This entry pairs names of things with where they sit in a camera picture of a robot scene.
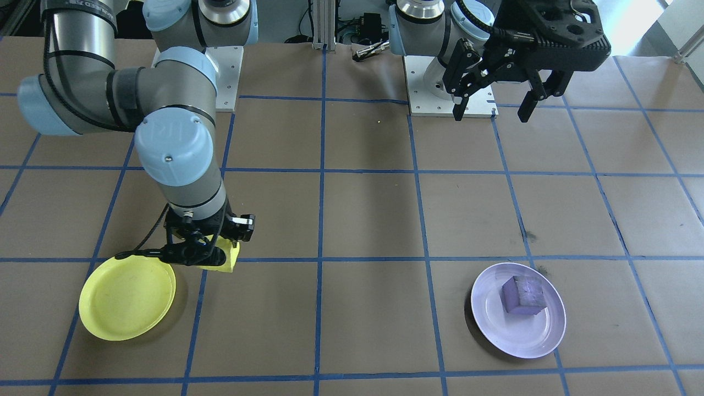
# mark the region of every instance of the light blue joint cap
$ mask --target light blue joint cap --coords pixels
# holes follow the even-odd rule
[[[80,136],[51,107],[39,84],[38,75],[22,80],[17,92],[17,103],[27,123],[42,135]]]
[[[477,0],[457,0],[465,3],[467,8],[476,16],[480,21],[486,23],[489,26],[494,24],[494,15],[491,10],[488,9],[484,4],[479,3]],[[475,39],[482,40],[485,42],[489,39],[489,33],[479,29],[474,23],[470,22],[467,17],[462,14],[462,10],[457,5],[457,3],[452,3],[450,7],[452,13],[452,19],[455,23],[468,35],[474,37]]]
[[[396,55],[406,56],[406,49],[403,48],[403,40],[401,39],[401,28],[398,26],[398,15],[396,15],[396,6],[389,7],[389,44],[391,45],[391,53]]]
[[[190,7],[190,0],[146,0],[142,15],[146,27],[152,32],[159,32],[178,22]]]
[[[249,6],[252,18],[249,25],[249,36],[244,45],[256,44],[259,41],[259,12],[257,12],[257,0],[251,0]]]
[[[159,59],[157,59],[154,66],[156,67],[161,61],[176,61],[191,66],[203,73],[210,80],[210,83],[213,84],[215,93],[218,93],[218,85],[215,83],[218,72],[215,71],[215,66],[210,62],[210,59],[200,51],[189,47],[171,47],[159,55]]]
[[[198,180],[213,160],[213,138],[203,121],[177,107],[158,109],[145,117],[134,134],[144,170],[171,187]]]

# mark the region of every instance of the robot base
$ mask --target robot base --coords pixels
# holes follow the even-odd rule
[[[159,53],[157,49],[152,66],[154,66],[154,62],[159,57]],[[215,98],[216,111],[224,111],[226,113],[234,111],[243,55],[244,48],[242,46],[211,47],[206,49],[206,56],[213,62],[215,71],[218,72],[218,78],[216,79],[218,95]]]
[[[435,87],[428,87],[424,75],[428,66],[435,59],[434,56],[404,56],[403,67],[406,70],[406,87],[410,100],[410,114],[412,116],[426,117],[452,117],[454,103],[450,95]],[[438,97],[431,89],[437,89],[438,94],[447,96],[447,99]],[[465,117],[488,118],[498,114],[494,103],[494,94],[491,87],[479,90],[470,98],[469,106],[465,110]]]

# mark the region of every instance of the robotic arm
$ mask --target robotic arm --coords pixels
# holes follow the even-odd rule
[[[161,54],[153,68],[122,70],[114,66],[111,6],[112,0],[43,0],[44,74],[22,81],[20,110],[43,135],[135,133],[144,169],[169,203],[167,242],[118,258],[220,266],[226,257],[217,239],[249,241],[254,215],[232,213],[213,155],[218,73],[204,52],[256,42],[255,0],[148,0],[144,17]]]
[[[529,81],[518,111],[527,122],[539,101],[565,93],[575,71],[594,71],[609,56],[592,0],[503,0],[496,20],[476,0],[398,0],[389,9],[391,51],[437,56],[442,82],[461,120],[470,97],[492,82]],[[540,70],[550,70],[547,81]]]

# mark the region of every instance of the yellow plate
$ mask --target yellow plate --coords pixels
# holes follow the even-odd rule
[[[129,340],[156,326],[175,294],[176,277],[169,264],[153,257],[113,257],[88,277],[78,313],[96,337]]]

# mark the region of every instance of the black cable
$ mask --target black cable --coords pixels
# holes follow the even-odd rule
[[[516,31],[509,31],[506,29],[502,29],[500,27],[495,27],[495,26],[489,26],[486,23],[484,23],[481,19],[477,18],[475,14],[473,14],[469,8],[465,5],[465,2],[463,0],[456,0],[455,1],[460,8],[460,11],[462,11],[462,14],[470,20],[474,26],[477,26],[479,29],[489,33],[492,36],[497,36],[501,39],[509,40],[509,41],[516,41],[516,42],[533,42],[533,35],[530,33],[526,32],[516,32]]]
[[[156,219],[156,223],[154,223],[154,227],[151,228],[151,230],[149,231],[149,233],[146,234],[146,237],[144,237],[144,239],[139,243],[139,245],[137,245],[137,247],[135,247],[135,248],[132,249],[132,250],[139,250],[139,249],[142,248],[142,246],[144,246],[144,244],[146,243],[146,241],[147,241],[149,238],[151,238],[152,234],[154,234],[154,231],[156,231],[156,228],[159,226],[159,223],[161,223],[161,221],[164,219],[164,215],[166,215],[166,211],[167,211],[168,209],[169,209],[169,204],[166,204],[166,205],[164,206],[164,209],[161,211],[161,214],[159,215],[159,218]]]
[[[315,29],[313,28],[313,0],[308,0],[308,19],[310,20],[310,36],[315,37]]]
[[[298,33],[300,35],[303,35],[303,32],[301,31],[301,23],[303,23],[303,19],[306,17],[307,13],[310,13],[310,2],[308,2],[308,8],[301,14],[301,19],[298,20]]]
[[[50,47],[50,40],[51,36],[54,36],[54,49],[59,50],[58,48],[58,40],[56,38],[56,31],[54,30],[54,15],[51,14],[47,16],[46,22],[44,24],[44,77],[46,77],[46,82],[49,84],[49,87],[51,88],[51,91],[53,92],[54,96],[56,96],[57,100],[59,103],[61,103],[62,106],[66,108],[71,114],[74,116],[78,117],[79,119],[83,120],[84,122],[96,126],[98,128],[103,128],[107,130],[117,130],[121,132],[132,132],[131,129],[128,128],[120,128],[116,125],[110,125],[110,124],[105,124],[100,121],[94,120],[90,117],[87,117],[83,114],[81,114],[78,110],[76,110],[73,106],[71,106],[68,101],[61,95],[61,93],[58,91],[58,88],[56,87],[56,84],[54,83],[54,79],[51,76],[51,73],[49,72],[49,47]],[[56,56],[55,62],[56,62],[56,69],[59,70],[59,74],[61,74],[61,68],[60,68],[60,56]]]

